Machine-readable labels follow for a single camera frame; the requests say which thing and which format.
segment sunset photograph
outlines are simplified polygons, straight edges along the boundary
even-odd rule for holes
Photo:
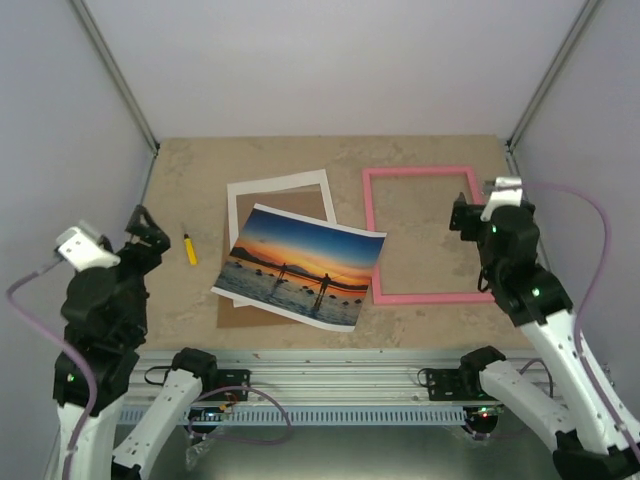
[[[309,325],[352,331],[384,238],[256,205],[212,291]]]

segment water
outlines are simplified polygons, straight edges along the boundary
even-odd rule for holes
[[[355,301],[364,301],[366,292],[344,291],[329,286],[320,307],[314,309],[320,285],[313,280],[287,273],[284,278],[288,282],[277,283],[278,270],[246,260],[240,265],[241,268],[233,259],[227,261],[215,286],[330,325],[355,326],[362,307],[362,303]],[[257,269],[262,271],[262,275],[256,274]]]

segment marble-patterned surface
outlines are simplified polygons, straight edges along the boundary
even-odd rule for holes
[[[365,301],[353,333],[306,325],[216,327],[226,184],[326,168],[338,222],[364,228],[361,170],[368,166],[471,165],[478,181],[506,173],[492,136],[271,137],[169,139],[162,143],[145,205],[173,248],[147,278],[151,294],[145,348],[432,348],[493,344],[526,348],[526,339],[491,304],[376,307]],[[462,178],[380,179],[374,183],[381,259],[390,293],[472,291],[478,260],[470,244],[447,231]],[[200,263],[190,267],[181,222]]]

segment white wall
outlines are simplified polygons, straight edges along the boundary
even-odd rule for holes
[[[506,138],[583,0],[88,0],[159,138]]]
[[[84,218],[116,244],[150,153],[67,2],[0,6],[0,289]],[[68,266],[19,298],[62,332]],[[0,301],[0,477],[42,478],[57,428],[58,352]]]
[[[609,362],[623,399],[640,415],[640,2],[604,2],[517,150],[529,181],[584,189],[608,210],[609,265],[586,336]],[[550,262],[576,303],[602,243],[588,207],[563,195],[531,192]]]

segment pink picture frame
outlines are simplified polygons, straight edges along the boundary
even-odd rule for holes
[[[484,203],[473,168],[468,166],[432,166],[432,167],[373,167],[362,170],[362,185],[364,187],[364,208],[367,220],[367,230],[376,231],[376,220],[373,211],[373,191],[371,180],[373,177],[404,177],[404,176],[449,176],[464,175],[469,183],[473,203]],[[493,303],[495,300],[490,293],[481,292],[446,292],[419,294],[385,294],[382,291],[380,267],[373,269],[371,278],[371,293],[374,305],[432,305],[443,303]]]

